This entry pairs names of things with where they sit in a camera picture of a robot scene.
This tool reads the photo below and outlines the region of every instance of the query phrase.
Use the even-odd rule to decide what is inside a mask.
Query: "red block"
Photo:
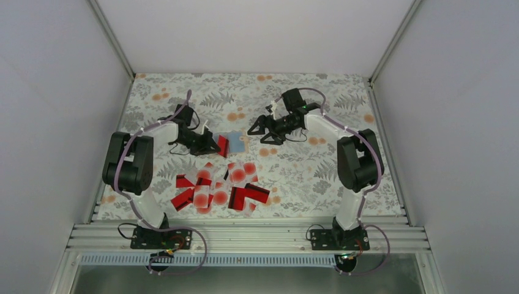
[[[175,198],[171,199],[171,204],[173,204],[177,211],[180,211],[182,208],[193,202],[194,193],[195,191],[193,189],[187,189],[175,196]]]
[[[220,152],[218,152],[218,154],[227,158],[227,153],[229,152],[229,140],[224,136],[219,136],[218,147],[220,147]]]
[[[197,186],[210,186],[211,185],[210,179],[204,179],[204,178],[198,178],[198,181],[196,181]]]
[[[194,187],[195,185],[185,178],[185,175],[177,175],[176,187],[177,188],[188,188]]]
[[[245,185],[245,196],[261,203],[267,203],[270,193],[269,190],[254,186],[250,183]]]
[[[244,188],[233,187],[228,207],[230,209],[242,211],[245,206],[245,193],[246,190]]]

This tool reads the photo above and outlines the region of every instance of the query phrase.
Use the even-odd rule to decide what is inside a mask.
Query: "orange dot pattern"
[[[375,121],[375,118],[373,117],[373,115],[367,114],[367,115],[364,115],[364,121],[366,123],[372,124],[373,121]]]
[[[269,150],[267,148],[261,148],[259,150],[259,155],[263,157],[267,157],[269,155]]]
[[[228,121],[235,121],[238,119],[238,115],[236,115],[234,112],[231,112],[227,115]]]
[[[319,143],[319,140],[317,140],[316,137],[310,137],[310,138],[308,138],[308,143],[310,145],[317,145]]]

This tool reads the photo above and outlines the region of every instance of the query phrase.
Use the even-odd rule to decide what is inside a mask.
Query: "patterned table surface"
[[[226,205],[211,206],[205,214],[193,205],[177,212],[170,200],[183,189],[175,188],[177,174],[186,173],[193,166],[201,168],[206,162],[221,167],[223,176],[227,163],[254,162],[259,177],[258,186],[271,191],[266,204],[258,203],[252,217],[309,217],[333,216],[340,205],[343,187],[337,177],[335,142],[327,142],[319,134],[307,132],[303,143],[286,141],[282,146],[264,145],[261,136],[247,136],[255,119],[266,114],[265,106],[282,92],[301,87],[321,90],[327,96],[325,110],[353,129],[371,128],[378,135],[373,112],[364,82],[358,75],[326,74],[239,74],[239,73],[141,73],[136,75],[130,100],[123,115],[122,131],[135,132],[141,126],[170,115],[182,103],[188,89],[193,91],[190,105],[202,122],[208,120],[213,132],[240,131],[241,140],[248,145],[244,153],[223,158],[216,154],[194,157],[169,153],[164,146],[154,158],[154,177],[151,189],[157,202],[170,218],[243,217]],[[319,95],[302,91],[308,102],[319,102]],[[279,102],[278,112],[285,115]],[[299,131],[294,140],[303,140]],[[175,152],[184,153],[178,147]],[[365,216],[399,215],[400,204],[381,150],[386,171],[377,191],[370,193],[364,209]],[[124,197],[107,186],[99,209],[99,219],[134,219]]]

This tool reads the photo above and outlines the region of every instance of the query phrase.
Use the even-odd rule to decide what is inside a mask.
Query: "metal extrusion bar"
[[[386,155],[387,165],[389,167],[389,172],[391,173],[391,177],[393,179],[393,184],[395,185],[395,191],[397,193],[398,201],[401,204],[402,209],[405,210],[405,213],[403,213],[405,216],[407,216],[409,220],[409,225],[414,224],[414,219],[412,218],[412,213],[409,213],[408,205],[406,205],[405,197],[403,195],[402,186],[400,183],[400,178],[398,177],[397,168],[395,166],[395,161],[393,158],[393,154],[391,152],[391,147],[389,146],[389,142],[387,141],[387,134],[386,130],[384,128],[384,123],[382,121],[382,116],[380,114],[380,110],[378,108],[378,103],[376,101],[375,91],[370,86],[368,79],[364,78],[364,86],[366,88],[366,91],[368,92],[368,97],[370,99],[370,103],[372,105],[373,114],[375,116],[375,123],[378,128],[379,138],[382,142],[382,147],[384,150],[384,153]]]
[[[297,220],[191,220],[177,225],[187,225],[199,230],[209,244],[211,253],[223,254],[344,254],[346,251],[312,251],[305,239],[311,224],[324,224],[330,220],[316,222],[316,219]],[[395,253],[428,252],[429,242],[425,230],[409,227],[405,217],[365,217],[366,224],[380,226],[388,235],[391,251]],[[68,251],[83,252],[135,252],[130,249],[130,241],[119,236],[117,222],[93,222],[89,225],[75,225],[72,230]],[[132,228],[121,228],[131,235]],[[387,251],[383,235],[369,228],[371,249],[365,254],[380,254]],[[139,251],[156,252],[156,250]],[[191,253],[203,253],[200,237],[193,236]]]
[[[108,20],[106,19],[105,14],[103,13],[103,10],[99,6],[99,3],[97,0],[87,0],[87,2],[90,4],[90,7],[92,9],[92,12],[96,16],[99,24],[103,28],[103,31],[105,32],[106,37],[108,38],[108,41],[114,48],[115,52],[117,53],[117,56],[119,57],[119,60],[121,61],[122,66],[130,76],[130,78],[133,81],[133,75],[135,74],[133,72],[133,69],[128,62],[128,59],[126,58],[126,55],[124,54],[124,51],[122,50],[121,44],[119,44],[119,41],[117,41],[117,38],[112,31],[110,25],[108,24]]]
[[[393,36],[393,39],[391,39],[391,42],[389,42],[389,45],[387,46],[384,54],[382,55],[382,58],[378,62],[377,66],[375,67],[375,70],[373,71],[373,74],[371,76],[371,82],[374,83],[378,76],[380,75],[380,72],[383,70],[384,66],[386,65],[387,60],[391,56],[391,53],[393,53],[393,50],[397,46],[398,42],[402,38],[402,35],[406,31],[409,22],[413,19],[413,16],[415,16],[416,12],[418,11],[418,8],[420,7],[420,4],[423,0],[414,0],[411,6],[409,7],[409,10],[407,11],[406,15],[402,19],[402,22],[400,23],[400,26],[397,29],[397,32],[395,32],[395,35]]]

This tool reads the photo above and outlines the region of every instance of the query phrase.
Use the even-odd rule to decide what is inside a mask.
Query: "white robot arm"
[[[203,127],[201,134],[189,129],[192,114],[192,108],[185,106],[180,115],[177,115],[178,119],[174,118],[171,121],[167,121],[166,118],[159,119],[157,127],[144,131],[131,143],[129,153],[119,171],[118,186],[130,197],[130,205],[135,208],[140,227],[159,229],[164,222],[164,212],[149,189],[153,177],[153,157],[162,146],[172,143],[182,144],[188,147],[193,155],[220,151],[209,129]],[[115,132],[110,140],[103,168],[103,181],[112,188],[114,188],[122,150],[130,137],[129,133]]]
[[[351,245],[354,247],[356,239],[363,240],[366,236],[359,219],[364,205],[363,197],[365,197],[360,190],[374,185],[378,180],[378,173],[380,172],[380,175],[384,173],[384,167],[380,164],[382,158],[375,133],[370,129],[354,132],[362,137],[362,139],[357,138],[347,127],[341,126],[335,119],[326,116],[321,111],[320,105],[307,104],[297,88],[284,92],[282,98],[289,114],[278,119],[275,119],[273,115],[262,115],[247,133],[263,135],[263,138],[260,139],[261,143],[281,145],[287,140],[285,137],[287,134],[303,128],[319,134],[328,142],[337,142],[337,173],[346,189],[344,189],[339,211],[332,224],[331,235],[334,246],[326,244],[326,247],[330,250],[346,249],[352,247]]]

